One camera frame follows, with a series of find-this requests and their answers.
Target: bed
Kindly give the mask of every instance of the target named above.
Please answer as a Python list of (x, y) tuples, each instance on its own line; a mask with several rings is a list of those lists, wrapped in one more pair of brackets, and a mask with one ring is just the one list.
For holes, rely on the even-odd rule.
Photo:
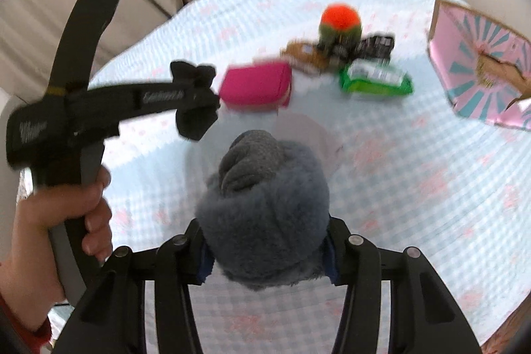
[[(343, 143), (343, 162), (329, 181), (330, 212), (379, 247), (421, 248), (483, 344), (531, 290), (531, 135), (454, 115), (426, 53), (435, 0), (196, 0), (109, 62), (91, 86), (169, 80), (170, 62), (187, 59), (214, 64), (217, 89), (228, 64), (316, 37), (322, 10), (337, 1), (359, 10), (365, 32), (396, 34), (392, 61), (412, 75), (415, 93), (401, 101), (347, 98), (333, 77), (294, 73), (289, 110)], [(174, 113), (123, 123), (104, 156), (113, 174), (106, 198), (114, 245), (148, 249), (183, 232), (232, 140), (248, 129), (270, 130), (275, 116), (222, 108), (198, 144), (178, 137)], [(215, 268), (205, 286), (193, 288), (205, 352), (322, 353), (334, 343), (344, 290), (328, 280), (255, 293)], [(389, 310), (384, 286), (381, 354)], [(148, 352), (157, 352), (149, 294), (146, 328)]]

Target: gray fuzzy cover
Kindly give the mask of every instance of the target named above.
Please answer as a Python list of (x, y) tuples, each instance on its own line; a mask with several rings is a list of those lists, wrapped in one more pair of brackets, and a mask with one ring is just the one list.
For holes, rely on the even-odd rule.
[(330, 218), (325, 175), (308, 147), (278, 145), (283, 161), (273, 176), (246, 189), (226, 189), (222, 164), (196, 209), (225, 276), (252, 290), (324, 275), (322, 244)]

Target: black plastic handle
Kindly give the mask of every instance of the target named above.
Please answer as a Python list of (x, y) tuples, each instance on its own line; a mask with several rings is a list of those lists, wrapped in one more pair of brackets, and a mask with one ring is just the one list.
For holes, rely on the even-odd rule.
[(357, 258), (355, 282), (344, 300), (333, 354), (373, 354), (378, 347), (382, 295), (380, 252), (369, 240), (351, 236), (344, 243)]
[[(32, 168), (34, 188), (94, 182), (102, 163), (104, 149), (102, 142), (96, 143), (45, 168)], [(67, 220), (53, 227), (49, 234), (59, 280), (68, 302), (76, 306), (88, 283), (100, 269), (98, 260), (86, 255), (81, 247), (81, 242), (87, 234), (85, 220)]]
[(146, 354), (143, 280), (130, 248), (117, 248), (66, 322), (54, 354)]

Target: orange ball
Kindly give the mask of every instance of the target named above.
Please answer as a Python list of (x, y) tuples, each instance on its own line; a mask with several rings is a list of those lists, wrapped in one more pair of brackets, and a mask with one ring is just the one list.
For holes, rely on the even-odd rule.
[(347, 31), (361, 25), (358, 12), (345, 3), (328, 5), (321, 16), (321, 24), (332, 27), (337, 31)]

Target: green package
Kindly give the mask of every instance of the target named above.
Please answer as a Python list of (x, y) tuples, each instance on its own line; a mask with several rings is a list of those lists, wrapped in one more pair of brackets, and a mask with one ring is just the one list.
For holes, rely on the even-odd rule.
[(411, 95), (413, 82), (410, 75), (389, 64), (356, 59), (339, 75), (344, 92), (387, 95), (390, 97)]

